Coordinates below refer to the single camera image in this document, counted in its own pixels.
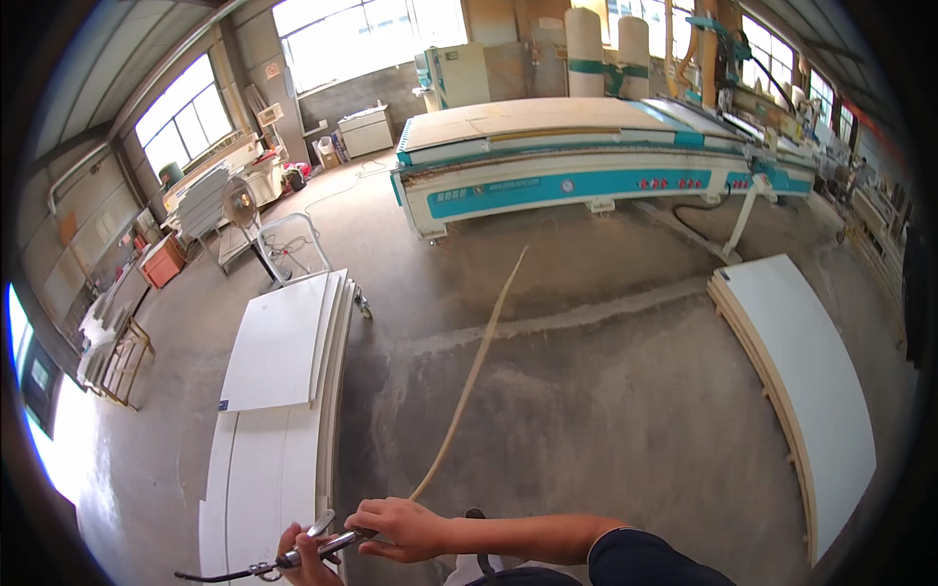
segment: white cabinet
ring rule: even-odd
[[[339,130],[349,158],[394,146],[387,104],[345,116],[339,121]]]

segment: forearm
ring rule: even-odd
[[[627,527],[614,518],[550,515],[449,520],[446,553],[490,553],[573,565],[586,563],[593,544],[609,530]]]

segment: sleeve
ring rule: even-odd
[[[588,563],[593,586],[733,586],[720,572],[674,551],[660,537],[632,528],[600,537]]]

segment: window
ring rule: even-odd
[[[297,93],[466,42],[459,0],[286,0],[273,14]]]
[[[752,56],[772,72],[775,81],[781,85],[786,82],[791,83],[794,67],[792,48],[748,16],[743,17],[743,32],[749,40]],[[762,82],[764,91],[771,92],[773,96],[780,95],[779,89],[768,80],[762,68],[751,59],[747,59],[743,62],[743,83],[749,87],[755,87],[756,80]]]
[[[811,86],[808,97],[821,99],[821,115],[818,117],[818,121],[825,123],[830,128],[830,114],[834,106],[834,90],[817,71],[811,72]]]
[[[648,52],[654,57],[664,58],[665,38],[664,2],[662,0],[608,0],[609,37],[614,49],[619,47],[619,18],[637,16],[648,23]],[[690,23],[687,17],[693,15],[693,0],[674,0],[672,14],[673,41],[672,55],[681,59],[688,52],[690,44]]]
[[[157,176],[164,165],[176,162],[182,167],[232,131],[208,54],[166,88],[135,129]]]
[[[840,106],[840,139],[845,143],[850,140],[850,131],[854,127],[854,113]]]

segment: hand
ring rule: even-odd
[[[362,501],[345,520],[345,529],[355,527],[372,529],[393,542],[366,541],[358,546],[359,553],[413,563],[446,553],[450,519],[413,501],[388,497]]]
[[[290,525],[280,536],[277,557],[290,551],[296,545],[296,549],[299,550],[300,566],[280,570],[280,573],[294,586],[343,586],[342,580],[336,576],[335,572],[325,567],[316,551],[320,545],[334,536],[310,537],[300,528],[299,523]],[[336,565],[341,563],[336,558],[329,558],[329,561]]]

